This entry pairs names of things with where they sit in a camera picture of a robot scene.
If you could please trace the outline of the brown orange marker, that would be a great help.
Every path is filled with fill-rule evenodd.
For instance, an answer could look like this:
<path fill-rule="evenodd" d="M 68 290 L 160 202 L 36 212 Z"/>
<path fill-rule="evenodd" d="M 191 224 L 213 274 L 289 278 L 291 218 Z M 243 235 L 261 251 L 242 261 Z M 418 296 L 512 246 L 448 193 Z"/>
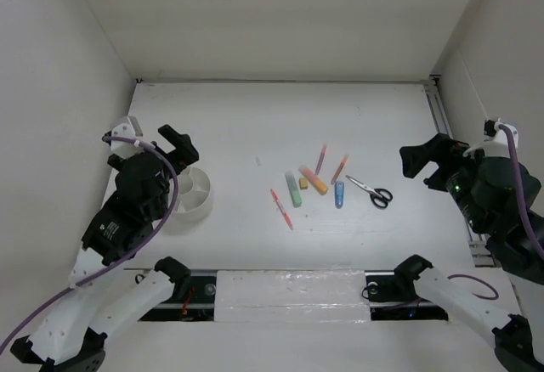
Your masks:
<path fill-rule="evenodd" d="M 333 177 L 332 177 L 332 179 L 331 179 L 331 185 L 334 185 L 335 182 L 338 180 L 340 174 L 341 174 L 342 171 L 343 171 L 343 168 L 344 168 L 344 167 L 346 166 L 346 164 L 347 164 L 348 158 L 349 158 L 349 154 L 346 154 L 346 155 L 342 158 L 341 162 L 339 163 L 339 166 L 337 167 L 337 170 L 335 171 L 335 173 L 334 173 L 334 175 L 333 175 Z"/>

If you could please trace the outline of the purple marker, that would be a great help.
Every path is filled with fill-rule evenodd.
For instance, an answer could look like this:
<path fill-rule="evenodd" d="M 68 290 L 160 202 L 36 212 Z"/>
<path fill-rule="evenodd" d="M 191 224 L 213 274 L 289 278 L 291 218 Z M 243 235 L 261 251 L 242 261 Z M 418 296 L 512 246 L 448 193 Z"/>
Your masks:
<path fill-rule="evenodd" d="M 319 158 L 318 158 L 318 161 L 317 161 L 317 164 L 316 164 L 316 168 L 315 168 L 315 175 L 319 175 L 320 174 L 320 170 L 322 168 L 322 165 L 323 165 L 323 162 L 324 162 L 324 159 L 325 159 L 325 156 L 326 156 L 326 151 L 327 151 L 327 144 L 323 144 L 322 147 L 321 147 L 321 150 L 320 150 L 320 155 L 319 155 Z"/>

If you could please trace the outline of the red pen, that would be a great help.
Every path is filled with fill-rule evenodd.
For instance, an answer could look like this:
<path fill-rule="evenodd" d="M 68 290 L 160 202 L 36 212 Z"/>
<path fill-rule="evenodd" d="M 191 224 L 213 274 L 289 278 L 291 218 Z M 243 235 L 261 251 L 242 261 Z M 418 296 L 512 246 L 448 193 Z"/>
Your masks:
<path fill-rule="evenodd" d="M 283 216 L 284 220 L 286 221 L 286 224 L 288 226 L 288 228 L 290 230 L 293 230 L 294 229 L 294 226 L 293 226 L 293 222 L 292 222 L 292 219 L 290 218 L 290 216 L 288 215 L 288 213 L 286 212 L 286 209 L 285 207 L 282 205 L 281 201 L 280 201 L 280 198 L 278 196 L 278 194 L 273 190 L 271 189 L 270 190 L 270 193 L 272 195 L 272 198 L 274 200 L 274 203 L 276 204 L 277 208 L 279 209 L 280 211 L 280 214 Z"/>

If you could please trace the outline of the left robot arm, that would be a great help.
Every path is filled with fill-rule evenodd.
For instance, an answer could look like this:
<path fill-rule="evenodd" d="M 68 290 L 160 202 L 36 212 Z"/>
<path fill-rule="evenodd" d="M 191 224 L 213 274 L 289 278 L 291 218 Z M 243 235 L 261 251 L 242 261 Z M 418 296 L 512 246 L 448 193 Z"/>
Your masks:
<path fill-rule="evenodd" d="M 41 371 L 96 371 L 107 344 L 157 304 L 189 293 L 191 271 L 167 256 L 124 297 L 106 309 L 105 293 L 122 270 L 164 226 L 179 194 L 179 174 L 199 160 L 190 136 L 169 125 L 159 134 L 166 152 L 146 143 L 133 123 L 119 123 L 103 136 L 116 189 L 83 237 L 68 285 L 27 316 L 2 342 L 21 363 Z"/>

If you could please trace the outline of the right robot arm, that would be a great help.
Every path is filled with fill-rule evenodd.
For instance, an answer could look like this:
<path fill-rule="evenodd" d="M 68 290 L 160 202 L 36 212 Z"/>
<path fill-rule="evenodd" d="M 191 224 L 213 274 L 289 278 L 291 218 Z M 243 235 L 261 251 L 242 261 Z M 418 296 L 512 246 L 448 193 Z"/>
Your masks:
<path fill-rule="evenodd" d="M 394 269 L 393 288 L 405 299 L 443 308 L 493 349 L 508 371 L 543 369 L 543 218 L 530 207 L 541 183 L 518 162 L 507 127 L 477 148 L 437 134 L 400 149 L 403 174 L 414 178 L 429 162 L 436 172 L 424 183 L 455 201 L 468 226 L 487 235 L 486 248 L 501 264 L 522 302 L 523 314 L 508 313 L 464 290 L 430 261 L 413 255 Z"/>

